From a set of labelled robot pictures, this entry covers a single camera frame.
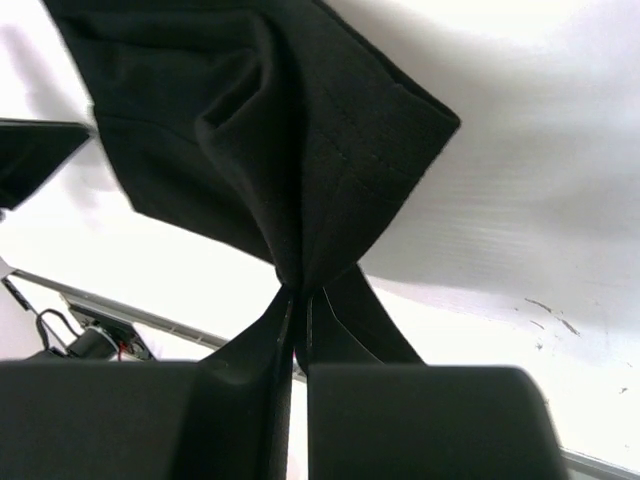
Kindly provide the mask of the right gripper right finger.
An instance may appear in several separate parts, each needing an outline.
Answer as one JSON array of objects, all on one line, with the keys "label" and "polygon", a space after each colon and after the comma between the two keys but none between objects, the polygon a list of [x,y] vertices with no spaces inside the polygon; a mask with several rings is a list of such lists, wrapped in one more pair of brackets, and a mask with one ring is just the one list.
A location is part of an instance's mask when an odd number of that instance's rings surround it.
[{"label": "right gripper right finger", "polygon": [[541,393],[523,370],[429,366],[351,268],[306,307],[313,479],[564,479]]}]

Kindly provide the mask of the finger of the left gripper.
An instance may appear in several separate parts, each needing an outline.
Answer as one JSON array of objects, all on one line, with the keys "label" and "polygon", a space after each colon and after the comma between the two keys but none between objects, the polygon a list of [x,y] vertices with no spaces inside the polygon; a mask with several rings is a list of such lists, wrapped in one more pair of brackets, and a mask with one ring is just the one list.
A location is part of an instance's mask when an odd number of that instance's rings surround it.
[{"label": "finger of the left gripper", "polygon": [[1,119],[1,209],[14,210],[91,139],[76,122]]}]

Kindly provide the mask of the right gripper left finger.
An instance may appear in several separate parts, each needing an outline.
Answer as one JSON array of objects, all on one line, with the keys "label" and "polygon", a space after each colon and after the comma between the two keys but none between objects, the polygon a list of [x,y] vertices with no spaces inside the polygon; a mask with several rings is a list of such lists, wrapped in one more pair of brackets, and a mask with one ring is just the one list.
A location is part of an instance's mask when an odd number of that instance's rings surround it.
[{"label": "right gripper left finger", "polygon": [[281,479],[294,299],[198,362],[1,366],[5,479]]}]

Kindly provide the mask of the black skirt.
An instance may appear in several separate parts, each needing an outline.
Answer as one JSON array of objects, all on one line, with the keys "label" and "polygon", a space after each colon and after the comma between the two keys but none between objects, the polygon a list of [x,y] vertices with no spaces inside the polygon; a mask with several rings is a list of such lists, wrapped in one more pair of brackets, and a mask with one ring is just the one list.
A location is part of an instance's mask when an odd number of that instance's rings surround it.
[{"label": "black skirt", "polygon": [[134,209],[312,291],[355,264],[459,117],[319,1],[50,1]]}]

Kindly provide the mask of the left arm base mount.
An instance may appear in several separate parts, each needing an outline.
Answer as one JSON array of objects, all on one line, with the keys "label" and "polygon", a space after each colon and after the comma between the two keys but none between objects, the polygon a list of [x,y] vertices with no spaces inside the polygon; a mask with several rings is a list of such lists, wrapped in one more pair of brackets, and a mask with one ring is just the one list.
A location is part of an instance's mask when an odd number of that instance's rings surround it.
[{"label": "left arm base mount", "polygon": [[[37,311],[8,277],[2,279],[1,283],[25,311],[35,314],[35,328],[43,350],[33,355],[33,359],[47,357],[121,361],[127,357],[137,361],[155,361],[155,356],[130,323],[70,305],[70,315],[80,325],[80,331],[77,331],[61,311],[54,308]],[[71,342],[66,343],[45,321],[47,315],[52,315],[62,323],[72,335]]]}]

